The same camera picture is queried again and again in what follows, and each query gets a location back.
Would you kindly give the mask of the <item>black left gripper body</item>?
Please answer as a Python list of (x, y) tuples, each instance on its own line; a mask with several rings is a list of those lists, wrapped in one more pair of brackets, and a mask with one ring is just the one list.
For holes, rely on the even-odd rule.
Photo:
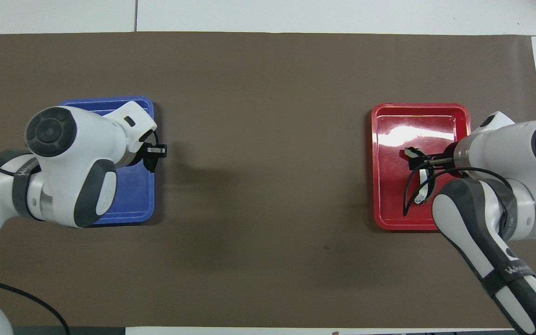
[(158, 135), (151, 132), (134, 157), (134, 163), (142, 161), (143, 166), (149, 172), (155, 172), (158, 164)]

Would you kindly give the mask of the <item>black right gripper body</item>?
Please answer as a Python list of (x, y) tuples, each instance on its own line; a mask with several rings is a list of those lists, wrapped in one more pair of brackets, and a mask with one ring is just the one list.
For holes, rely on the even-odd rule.
[(442, 153), (443, 170), (464, 168), (464, 142), (453, 142)]

